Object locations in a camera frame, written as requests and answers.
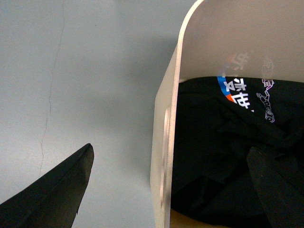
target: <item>black t-shirt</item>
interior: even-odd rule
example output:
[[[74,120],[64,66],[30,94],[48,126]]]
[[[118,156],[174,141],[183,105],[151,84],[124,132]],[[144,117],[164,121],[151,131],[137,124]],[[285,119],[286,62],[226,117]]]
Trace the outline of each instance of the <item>black t-shirt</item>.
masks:
[[[251,147],[303,167],[304,84],[241,77],[179,85],[171,207],[210,224],[271,227],[249,175]]]

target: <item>white surface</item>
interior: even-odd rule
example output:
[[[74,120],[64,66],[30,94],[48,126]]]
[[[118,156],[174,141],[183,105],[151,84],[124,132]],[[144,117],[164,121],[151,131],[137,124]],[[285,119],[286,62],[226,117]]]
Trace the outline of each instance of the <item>white surface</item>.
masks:
[[[0,203],[91,143],[73,228],[154,228],[154,99],[193,3],[0,0]]]

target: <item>crack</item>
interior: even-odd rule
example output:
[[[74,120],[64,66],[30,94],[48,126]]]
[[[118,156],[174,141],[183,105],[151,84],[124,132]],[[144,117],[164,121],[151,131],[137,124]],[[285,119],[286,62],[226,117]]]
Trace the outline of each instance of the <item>crack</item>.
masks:
[[[45,129],[44,129],[44,133],[43,133],[43,136],[42,136],[42,139],[41,139],[41,144],[40,144],[42,161],[41,161],[40,170],[39,170],[39,177],[41,176],[41,170],[42,170],[42,165],[43,165],[43,161],[44,161],[43,141],[44,141],[44,138],[45,138],[46,133],[47,133],[48,120],[49,120],[49,117],[51,117],[51,112],[52,112],[51,98],[52,98],[53,83],[54,83],[54,70],[55,70],[56,65],[57,65],[58,54],[60,52],[60,47],[61,47],[61,43],[62,43],[63,31],[64,31],[65,25],[66,25],[64,4],[65,4],[65,0],[62,1],[62,5],[61,5],[63,24],[62,24],[62,29],[61,29],[61,33],[60,33],[59,45],[58,45],[58,49],[57,49],[57,52],[56,52],[56,56],[55,56],[55,61],[54,61],[53,67],[51,69],[52,78],[51,78],[51,84],[50,84],[50,90],[49,90],[49,96],[48,96],[49,110],[48,110],[48,114],[47,114],[47,117],[46,117],[46,126],[45,126]]]

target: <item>logo print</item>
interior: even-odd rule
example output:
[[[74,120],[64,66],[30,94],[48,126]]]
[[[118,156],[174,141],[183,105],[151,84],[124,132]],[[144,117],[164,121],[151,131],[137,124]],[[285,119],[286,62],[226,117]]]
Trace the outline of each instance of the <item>logo print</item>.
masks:
[[[272,88],[272,86],[274,85],[274,81],[273,80],[267,80],[267,79],[262,79],[262,83],[264,84],[264,87],[266,88],[265,90],[265,95],[262,95],[260,93],[257,93],[257,97],[260,98],[261,102],[264,104],[265,106],[265,119],[267,119],[268,121],[270,121],[271,123],[273,123],[275,121],[275,115],[273,114],[272,110],[271,110],[271,105],[270,105],[270,94],[268,92],[269,89]]]

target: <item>white box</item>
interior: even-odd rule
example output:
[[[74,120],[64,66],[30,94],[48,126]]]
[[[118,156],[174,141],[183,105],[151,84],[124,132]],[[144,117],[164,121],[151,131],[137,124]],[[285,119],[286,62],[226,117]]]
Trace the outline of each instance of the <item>white box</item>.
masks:
[[[189,10],[155,100],[151,189],[156,228],[214,227],[170,215],[177,94],[179,82],[218,76],[233,50],[264,59],[242,77],[304,82],[304,1],[198,0]]]

